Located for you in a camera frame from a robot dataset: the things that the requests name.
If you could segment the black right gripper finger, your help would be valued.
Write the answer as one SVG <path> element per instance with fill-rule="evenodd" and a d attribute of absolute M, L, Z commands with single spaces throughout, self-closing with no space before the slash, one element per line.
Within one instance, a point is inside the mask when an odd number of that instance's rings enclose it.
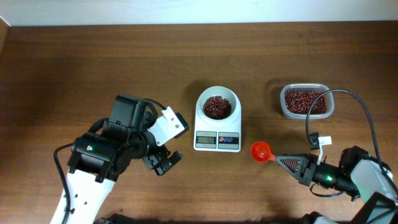
<path fill-rule="evenodd" d="M 290 175 L 292 175 L 299 182 L 303 180 L 302 177 L 302 165 L 301 160 L 276 160 L 276 163 L 285 169 Z"/>
<path fill-rule="evenodd" d="M 303 162 L 302 172 L 304 172 L 304 170 L 309 165 L 309 158 L 307 157 L 306 154 L 282 155 L 282 156 L 277 156 L 275 158 L 275 161 L 276 160 L 301 160 Z"/>

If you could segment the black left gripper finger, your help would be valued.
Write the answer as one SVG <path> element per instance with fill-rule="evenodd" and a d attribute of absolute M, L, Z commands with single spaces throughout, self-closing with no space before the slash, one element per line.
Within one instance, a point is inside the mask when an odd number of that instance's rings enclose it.
<path fill-rule="evenodd" d="M 170 151 L 167 148 L 160 148 L 154 153 L 144 157 L 142 161 L 148 170 L 155 170 L 169 155 Z"/>
<path fill-rule="evenodd" d="M 175 151 L 170 157 L 166 157 L 162 159 L 155 166 L 155 173 L 158 176 L 163 176 L 166 174 L 174 165 L 180 162 L 183 158 L 183 154 L 181 152 Z"/>

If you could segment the red plastic measuring scoop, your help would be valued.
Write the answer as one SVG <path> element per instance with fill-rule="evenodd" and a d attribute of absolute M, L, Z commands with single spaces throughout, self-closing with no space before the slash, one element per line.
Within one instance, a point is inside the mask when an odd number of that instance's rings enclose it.
<path fill-rule="evenodd" d="M 251 156 L 256 162 L 275 161 L 271 145 L 267 142 L 255 142 L 251 146 Z"/>

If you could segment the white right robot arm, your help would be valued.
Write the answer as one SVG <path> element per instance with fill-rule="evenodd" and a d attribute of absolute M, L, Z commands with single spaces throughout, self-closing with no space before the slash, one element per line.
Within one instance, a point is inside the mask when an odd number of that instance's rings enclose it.
<path fill-rule="evenodd" d="M 273 161 L 310 190 L 319 185 L 337 191 L 330 195 L 313 193 L 317 197 L 346 194 L 352 201 L 361 198 L 364 205 L 351 223 L 397 223 L 397 187 L 391 170 L 360 147 L 344 149 L 339 166 L 318 162 L 314 154 L 276 156 Z"/>

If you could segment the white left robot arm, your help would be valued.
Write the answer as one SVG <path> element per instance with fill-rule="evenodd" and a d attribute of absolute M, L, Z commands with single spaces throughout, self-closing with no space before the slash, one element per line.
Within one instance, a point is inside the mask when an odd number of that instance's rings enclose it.
<path fill-rule="evenodd" d="M 183 116 L 171 107 L 118 95 L 110 117 L 97 120 L 85 134 L 54 150 L 63 192 L 51 222 L 93 223 L 133 160 L 141 160 L 159 177 L 166 174 L 183 155 L 170 152 L 165 144 L 188 129 Z"/>

